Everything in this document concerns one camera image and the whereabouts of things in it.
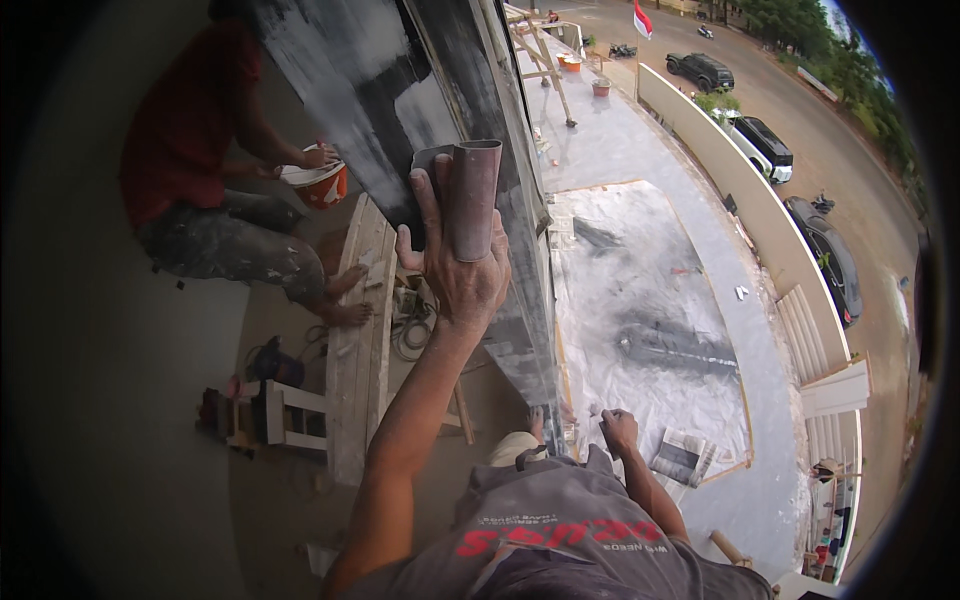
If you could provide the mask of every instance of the worker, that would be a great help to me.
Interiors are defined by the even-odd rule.
[[[449,156],[437,158],[441,194],[451,168]],[[450,533],[412,554],[414,481],[461,369],[506,296],[511,267],[498,214],[490,254],[458,262],[439,209],[451,200],[438,203],[421,169],[410,182],[426,248],[412,252],[401,227],[397,256],[405,269],[424,273],[440,314],[373,436],[324,598],[770,598],[758,574],[691,549],[680,510],[637,450],[634,417],[620,410],[604,411],[603,419],[626,489],[596,445],[585,465],[546,457],[542,410],[535,410],[530,431],[508,435],[490,465],[473,469]]]
[[[328,279],[329,268],[302,239],[299,211],[224,187],[224,178],[277,179],[279,165],[316,169],[338,157],[330,147],[303,152],[280,138],[256,93],[256,38],[230,0],[214,0],[207,12],[213,23],[154,83],[127,132],[119,179],[136,238],[176,276],[273,283],[329,325],[360,325],[372,308],[337,300],[366,268]],[[225,160],[235,135],[259,160]]]

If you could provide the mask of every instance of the white pickup truck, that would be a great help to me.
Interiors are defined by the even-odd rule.
[[[756,117],[738,116],[723,128],[737,148],[771,183],[786,183],[793,176],[793,153]]]

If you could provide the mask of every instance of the hand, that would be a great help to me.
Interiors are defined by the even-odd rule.
[[[253,176],[262,180],[278,180],[282,172],[283,167],[274,167],[266,162],[257,162],[253,166]]]
[[[423,252],[414,252],[410,246],[410,229],[401,225],[396,231],[396,255],[404,269],[423,273],[440,304],[437,325],[464,327],[479,340],[493,313],[507,297],[511,276],[507,234],[503,231],[500,213],[495,210],[491,253],[477,262],[458,261],[449,240],[444,240],[444,219],[440,210],[440,206],[449,201],[453,158],[450,155],[437,156],[436,169],[442,196],[440,203],[434,196],[426,171],[414,169],[410,172],[410,185],[423,215],[426,247]]]
[[[636,438],[639,435],[639,427],[632,413],[617,408],[611,411],[605,410],[600,413],[600,416],[605,425],[603,437],[607,441],[607,448],[620,456],[630,456],[637,452]]]
[[[333,146],[321,144],[318,148],[308,150],[303,153],[303,163],[298,165],[301,169],[322,169],[326,165],[340,160]]]

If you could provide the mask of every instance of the flag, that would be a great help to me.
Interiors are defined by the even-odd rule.
[[[650,17],[640,9],[639,0],[634,0],[634,25],[642,36],[650,39],[654,32],[654,24],[650,22]]]

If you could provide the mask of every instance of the flagpole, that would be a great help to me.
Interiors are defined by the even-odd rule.
[[[640,103],[640,30],[636,30],[636,77],[634,78],[634,102]]]

